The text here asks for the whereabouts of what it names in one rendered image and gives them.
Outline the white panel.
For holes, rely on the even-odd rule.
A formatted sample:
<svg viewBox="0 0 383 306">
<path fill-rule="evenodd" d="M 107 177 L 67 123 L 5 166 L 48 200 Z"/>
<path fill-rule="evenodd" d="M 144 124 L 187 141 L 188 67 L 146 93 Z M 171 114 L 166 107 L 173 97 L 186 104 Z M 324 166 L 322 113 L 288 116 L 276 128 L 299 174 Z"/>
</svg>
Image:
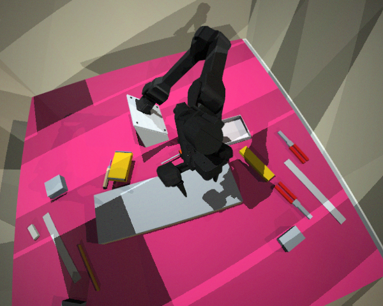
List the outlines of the white panel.
<svg viewBox="0 0 383 306">
<path fill-rule="evenodd" d="M 217 182 L 181 173 L 187 197 L 158 178 L 94 195 L 98 244 L 108 244 L 242 204 L 229 164 Z"/>
</svg>

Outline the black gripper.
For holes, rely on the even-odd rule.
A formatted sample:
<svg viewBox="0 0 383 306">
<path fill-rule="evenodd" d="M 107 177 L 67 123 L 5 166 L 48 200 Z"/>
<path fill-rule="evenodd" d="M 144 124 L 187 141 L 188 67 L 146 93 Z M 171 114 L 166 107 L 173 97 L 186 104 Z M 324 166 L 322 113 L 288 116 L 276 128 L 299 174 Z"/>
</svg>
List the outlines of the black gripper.
<svg viewBox="0 0 383 306">
<path fill-rule="evenodd" d="M 189 141 L 182 141 L 177 139 L 178 144 L 181 147 L 181 158 L 183 163 L 174 166 L 170 161 L 161 166 L 158 166 L 156 169 L 158 178 L 162 181 L 165 187 L 175 187 L 177 186 L 182 194 L 187 197 L 186 191 L 184 188 L 184 181 L 182 180 L 181 173 L 189 170 L 188 166 L 188 151 L 193 149 L 194 152 L 198 151 Z M 222 142 L 221 147 L 226 149 L 228 155 L 228 161 L 234 156 L 233 149 L 229 145 Z M 227 162 L 228 162 L 227 161 Z"/>
</svg>

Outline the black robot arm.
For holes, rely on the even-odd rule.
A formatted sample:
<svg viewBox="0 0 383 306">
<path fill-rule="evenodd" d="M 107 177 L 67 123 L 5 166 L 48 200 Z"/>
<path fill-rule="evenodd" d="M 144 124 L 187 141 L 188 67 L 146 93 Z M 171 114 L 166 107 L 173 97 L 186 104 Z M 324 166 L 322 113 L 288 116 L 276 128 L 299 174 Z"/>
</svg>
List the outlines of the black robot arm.
<svg viewBox="0 0 383 306">
<path fill-rule="evenodd" d="M 207 25 L 197 29 L 191 47 L 164 76 L 145 84 L 137 110 L 151 115 L 157 103 L 168 99 L 174 84 L 199 61 L 204 61 L 200 78 L 188 89 L 188 105 L 183 102 L 173 109 L 178 138 L 189 141 L 198 151 L 188 151 L 188 166 L 208 181 L 222 172 L 228 162 L 223 141 L 222 121 L 225 102 L 224 67 L 231 47 L 230 40 L 219 30 Z"/>
</svg>

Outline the long grey flat bar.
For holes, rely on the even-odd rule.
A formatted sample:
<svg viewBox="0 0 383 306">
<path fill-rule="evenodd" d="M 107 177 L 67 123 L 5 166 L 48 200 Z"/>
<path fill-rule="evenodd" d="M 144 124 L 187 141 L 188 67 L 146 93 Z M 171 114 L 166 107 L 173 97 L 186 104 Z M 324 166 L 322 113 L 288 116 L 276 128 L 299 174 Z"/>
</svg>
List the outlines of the long grey flat bar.
<svg viewBox="0 0 383 306">
<path fill-rule="evenodd" d="M 299 170 L 299 168 L 289 159 L 284 162 L 289 170 L 298 177 L 298 179 L 312 192 L 312 194 L 323 204 L 336 220 L 342 224 L 346 218 L 334 207 L 332 203 L 314 186 L 314 184 Z"/>
<path fill-rule="evenodd" d="M 81 279 L 81 276 L 79 272 L 76 269 L 76 266 L 74 265 L 73 261 L 71 260 L 70 255 L 68 254 L 68 251 L 66 250 L 66 247 L 63 244 L 63 241 L 57 232 L 56 227 L 54 226 L 54 223 L 52 221 L 52 218 L 49 213 L 46 213 L 43 216 L 43 220 L 45 221 L 46 227 L 56 245 L 56 248 L 58 250 L 58 253 L 61 256 L 61 259 L 63 260 L 63 263 L 65 264 L 74 284 L 78 282 L 78 280 Z"/>
</svg>

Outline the yellow rectangular bar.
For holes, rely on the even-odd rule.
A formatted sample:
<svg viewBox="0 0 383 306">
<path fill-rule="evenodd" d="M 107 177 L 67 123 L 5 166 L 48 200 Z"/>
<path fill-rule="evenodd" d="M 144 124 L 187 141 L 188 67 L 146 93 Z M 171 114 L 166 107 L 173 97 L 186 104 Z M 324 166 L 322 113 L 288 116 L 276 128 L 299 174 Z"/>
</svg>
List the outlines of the yellow rectangular bar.
<svg viewBox="0 0 383 306">
<path fill-rule="evenodd" d="M 266 182 L 274 177 L 274 173 L 247 147 L 243 147 L 239 153 L 257 171 Z"/>
</svg>

